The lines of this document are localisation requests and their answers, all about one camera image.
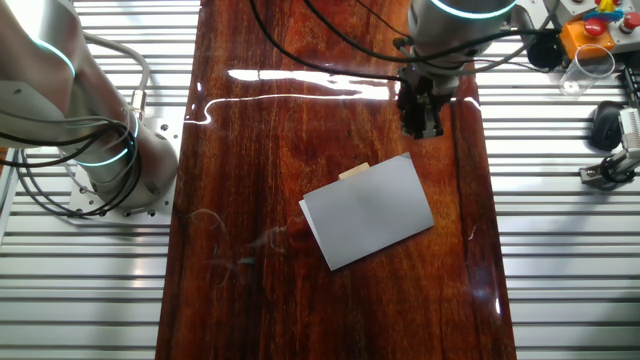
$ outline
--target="metal rail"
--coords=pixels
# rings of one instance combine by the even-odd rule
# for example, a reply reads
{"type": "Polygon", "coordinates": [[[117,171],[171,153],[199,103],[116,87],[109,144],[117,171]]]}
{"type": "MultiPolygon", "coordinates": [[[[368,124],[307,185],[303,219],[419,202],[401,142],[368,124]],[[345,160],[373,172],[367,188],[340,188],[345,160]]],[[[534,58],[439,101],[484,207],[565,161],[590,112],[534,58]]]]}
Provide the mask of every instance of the metal rail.
{"type": "MultiPolygon", "coordinates": [[[[87,31],[149,59],[149,126],[166,124],[166,137],[180,141],[199,1],[75,5],[87,31]]],[[[519,45],[497,42],[483,57],[519,45]]],[[[130,94],[138,66],[91,50],[130,94]]],[[[518,358],[640,359],[640,182],[601,194],[578,177],[579,167],[604,155],[586,145],[589,113],[602,100],[623,100],[622,91],[611,79],[574,101],[560,95],[557,80],[511,65],[477,77],[518,358]]],[[[56,153],[32,156],[45,161],[56,153]]],[[[37,175],[46,191],[68,201],[72,185],[62,167],[37,175]]],[[[168,227],[79,230],[15,189],[0,215],[0,225],[7,221],[0,359],[153,358],[168,227]]]]}

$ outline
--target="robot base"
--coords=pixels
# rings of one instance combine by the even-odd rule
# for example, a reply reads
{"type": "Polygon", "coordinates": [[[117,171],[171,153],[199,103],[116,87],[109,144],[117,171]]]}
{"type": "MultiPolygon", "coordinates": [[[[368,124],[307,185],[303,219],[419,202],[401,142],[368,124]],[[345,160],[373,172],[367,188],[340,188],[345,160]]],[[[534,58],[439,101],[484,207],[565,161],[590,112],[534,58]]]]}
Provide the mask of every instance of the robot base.
{"type": "MultiPolygon", "coordinates": [[[[89,184],[87,173],[80,167],[76,173],[76,179],[81,184],[89,184]]],[[[88,193],[75,183],[73,184],[69,207],[71,209],[82,209],[84,211],[94,209],[104,204],[99,196],[88,193]]],[[[166,225],[171,224],[171,210],[173,209],[173,195],[175,192],[175,182],[167,193],[157,202],[141,209],[121,209],[117,208],[108,212],[105,216],[96,216],[91,220],[73,219],[69,220],[76,225],[90,225],[94,222],[112,223],[123,225],[166,225]]]]}

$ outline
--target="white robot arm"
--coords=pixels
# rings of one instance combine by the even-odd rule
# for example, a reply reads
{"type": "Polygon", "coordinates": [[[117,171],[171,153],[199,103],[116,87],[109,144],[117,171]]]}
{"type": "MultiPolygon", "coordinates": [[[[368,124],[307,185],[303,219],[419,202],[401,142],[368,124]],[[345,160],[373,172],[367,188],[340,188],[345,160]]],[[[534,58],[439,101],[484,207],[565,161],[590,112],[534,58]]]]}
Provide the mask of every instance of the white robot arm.
{"type": "Polygon", "coordinates": [[[108,201],[131,187],[119,199],[125,209],[153,203],[170,188],[176,154],[141,121],[148,73],[130,106],[91,56],[69,1],[0,0],[0,49],[0,146],[59,144],[68,156],[86,148],[75,160],[93,191],[108,201]],[[124,175],[134,170],[132,184],[124,175]]]}

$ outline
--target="gray paper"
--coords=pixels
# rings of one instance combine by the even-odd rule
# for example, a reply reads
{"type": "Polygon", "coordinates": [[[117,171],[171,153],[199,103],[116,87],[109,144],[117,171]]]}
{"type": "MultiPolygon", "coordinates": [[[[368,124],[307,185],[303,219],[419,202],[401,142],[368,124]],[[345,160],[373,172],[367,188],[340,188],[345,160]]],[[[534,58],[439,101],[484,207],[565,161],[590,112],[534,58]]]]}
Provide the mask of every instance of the gray paper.
{"type": "Polygon", "coordinates": [[[300,206],[331,270],[433,226],[408,154],[306,194],[300,206]]]}

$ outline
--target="wooden table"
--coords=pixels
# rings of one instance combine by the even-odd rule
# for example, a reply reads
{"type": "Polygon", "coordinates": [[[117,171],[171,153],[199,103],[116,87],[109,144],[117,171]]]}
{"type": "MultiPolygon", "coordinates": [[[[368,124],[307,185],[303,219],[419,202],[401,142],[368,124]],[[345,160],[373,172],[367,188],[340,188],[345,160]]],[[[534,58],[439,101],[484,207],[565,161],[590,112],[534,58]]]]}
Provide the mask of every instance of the wooden table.
{"type": "MultiPolygon", "coordinates": [[[[396,54],[355,1],[316,1],[349,36],[396,54]]],[[[392,24],[408,0],[374,0],[392,24]]],[[[300,0],[258,0],[287,49],[395,74],[300,0]]],[[[515,359],[477,88],[445,135],[401,135],[396,84],[310,71],[276,51],[247,0],[203,1],[177,180],[158,359],[515,359]],[[410,152],[435,226],[331,272],[298,201],[363,162],[410,152]]]]}

